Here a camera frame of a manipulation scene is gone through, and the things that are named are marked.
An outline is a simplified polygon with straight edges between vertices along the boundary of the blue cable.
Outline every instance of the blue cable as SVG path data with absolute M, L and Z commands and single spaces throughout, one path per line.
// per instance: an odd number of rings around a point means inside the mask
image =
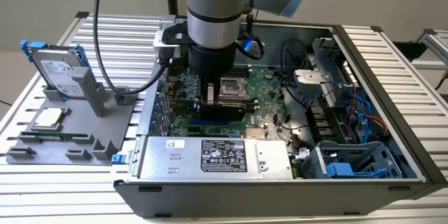
M 386 169 L 377 169 L 372 173 L 353 173 L 353 176 L 357 178 L 381 178 L 386 174 Z
M 372 115 L 372 103 L 368 102 L 358 94 L 354 96 L 353 93 L 350 93 L 350 96 L 356 98 L 356 100 L 361 101 L 362 103 L 366 104 L 366 108 L 368 108 L 368 115 Z M 366 143 L 366 140 L 369 138 L 369 135 L 370 135 L 370 120 L 368 119 L 366 120 L 366 132 L 365 132 L 365 135 L 364 135 L 364 138 L 361 140 L 361 144 L 365 144 Z

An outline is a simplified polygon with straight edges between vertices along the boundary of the warning label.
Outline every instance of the warning label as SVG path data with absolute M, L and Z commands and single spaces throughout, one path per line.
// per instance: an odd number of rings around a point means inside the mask
M 244 141 L 202 140 L 201 155 L 204 172 L 246 172 Z

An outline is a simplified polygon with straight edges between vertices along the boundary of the black cable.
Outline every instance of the black cable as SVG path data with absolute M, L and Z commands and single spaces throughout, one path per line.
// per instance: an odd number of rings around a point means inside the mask
M 440 87 L 441 87 L 444 81 L 445 81 L 444 78 L 438 81 L 438 84 L 437 84 L 437 86 L 436 86 L 436 88 L 434 88 L 436 90 L 440 89 Z
M 5 102 L 2 100 L 0 100 L 0 103 L 2 103 L 4 105 L 12 106 L 12 104 L 9 102 Z
M 345 121 L 344 121 L 344 126 L 345 126 L 345 129 L 346 129 L 348 134 L 352 136 L 352 139 L 353 139 L 354 144 L 357 144 L 356 133 L 354 133 L 354 131 L 353 131 L 353 129 L 350 128 L 350 125 L 349 125 L 349 120 L 350 120 L 350 117 L 349 117 L 349 116 L 350 116 L 352 114 L 356 114 L 356 112 L 349 112 L 349 113 L 346 113 L 346 115 L 345 115 Z
M 290 97 L 292 97 L 292 99 L 302 106 L 302 108 L 305 109 L 305 110 L 308 110 L 308 107 L 306 107 L 306 105 L 294 97 L 294 95 L 292 94 L 292 91 L 288 89 L 288 85 L 285 84 L 285 90 L 286 90 L 286 92 L 288 92 L 288 94 L 290 95 Z
M 300 68 L 300 63 L 298 63 L 298 60 L 294 56 L 294 54 L 290 52 L 290 50 L 286 48 L 286 53 L 288 53 L 288 56 L 290 57 L 292 61 L 294 62 L 296 64 L 296 67 Z
M 129 95 L 129 94 L 138 94 L 141 91 L 144 91 L 145 89 L 148 89 L 150 87 L 150 85 L 158 80 L 165 68 L 166 68 L 166 62 L 161 62 L 160 63 L 160 69 L 156 73 L 156 75 L 150 78 L 150 80 L 146 82 L 146 84 L 144 84 L 140 88 L 130 90 L 130 91 L 120 91 L 112 84 L 109 76 L 106 75 L 105 72 L 105 68 L 102 65 L 102 60 L 101 60 L 101 54 L 100 54 L 100 46 L 98 46 L 98 21 L 97 21 L 97 13 L 100 10 L 100 0 L 94 0 L 94 8 L 93 8 L 93 44 L 94 44 L 94 53 L 96 53 L 96 60 L 97 60 L 97 66 L 100 67 L 101 73 L 102 73 L 102 77 L 104 80 L 109 86 L 109 88 L 112 89 L 112 91 L 120 95 Z
M 300 126 L 300 127 L 296 127 L 296 128 L 286 128 L 282 124 L 280 124 L 280 126 L 281 126 L 281 128 L 284 128 L 285 130 L 290 130 L 290 131 L 293 131 L 293 130 L 297 130 L 297 129 L 301 129 L 301 128 L 305 128 L 305 127 L 308 127 L 309 125 L 308 124 L 305 124 L 305 125 L 302 125 L 302 126 Z
M 280 48 L 280 69 L 281 70 L 284 70 L 284 66 L 282 66 L 282 58 L 284 58 L 284 50 L 285 50 L 285 46 L 286 46 L 286 44 L 289 43 L 289 42 L 292 42 L 292 41 L 296 41 L 296 42 L 298 42 L 298 44 L 300 44 L 300 46 L 302 47 L 302 50 L 304 50 L 304 56 L 305 56 L 305 54 L 306 54 L 306 48 L 305 48 L 305 45 L 304 45 L 304 43 L 301 42 L 301 40 L 298 40 L 298 39 L 289 39 L 289 40 L 286 40 L 284 43 L 282 43 L 282 45 L 281 45 L 281 48 Z
M 332 90 L 328 91 L 326 94 L 324 94 L 324 96 L 322 96 L 321 99 L 320 99 L 318 106 L 322 105 L 322 103 L 324 103 L 324 98 L 330 94 L 330 92 L 333 92 L 333 91 L 336 90 L 336 88 L 333 88 Z
M 302 125 L 302 126 L 300 126 L 300 127 L 296 127 L 296 128 L 286 128 L 286 127 L 282 125 L 282 121 L 284 121 L 285 117 L 286 117 L 286 116 L 284 116 L 284 117 L 281 118 L 280 122 L 278 122 L 278 126 L 281 126 L 281 128 L 284 128 L 285 130 L 290 130 L 290 131 L 292 131 L 292 130 L 297 130 L 297 129 L 301 129 L 301 128 L 305 128 L 305 127 L 309 126 L 308 124 L 305 124 L 305 125 Z
M 278 129 L 280 129 L 280 125 L 277 126 L 277 136 L 280 137 L 280 139 L 282 140 L 282 141 L 285 141 L 285 142 L 290 142 L 290 139 L 285 139 L 284 137 L 281 137 L 280 136 L 280 134 L 278 134 Z

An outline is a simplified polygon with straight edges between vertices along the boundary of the red cable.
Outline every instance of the red cable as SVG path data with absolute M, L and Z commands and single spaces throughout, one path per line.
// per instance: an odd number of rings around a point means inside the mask
M 385 122 L 381 119 L 378 119 L 376 116 L 372 116 L 372 115 L 365 115 L 365 117 L 376 119 L 384 125 L 384 130 L 386 132 L 386 125 L 385 125 Z
M 348 125 L 349 125 L 349 127 L 352 127 L 352 117 L 348 118 Z

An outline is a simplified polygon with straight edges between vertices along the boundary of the blue latch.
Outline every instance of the blue latch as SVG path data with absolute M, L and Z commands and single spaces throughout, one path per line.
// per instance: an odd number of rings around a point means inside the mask
M 45 42 L 30 42 L 30 44 L 28 45 L 28 40 L 21 40 L 20 41 L 20 49 L 24 52 L 24 54 L 26 55 L 28 61 L 33 62 L 33 56 L 29 53 L 29 48 L 33 49 L 42 49 L 46 47 L 46 43 Z
M 46 43 L 41 41 L 34 41 L 29 43 L 28 47 L 34 49 L 42 49 L 46 47 Z
M 332 178 L 382 178 L 386 176 L 386 169 L 377 169 L 370 173 L 353 173 L 349 163 L 330 163 L 326 165 L 326 172 Z
M 113 154 L 110 158 L 110 164 L 113 165 L 125 165 L 126 164 L 126 156 L 121 154 Z

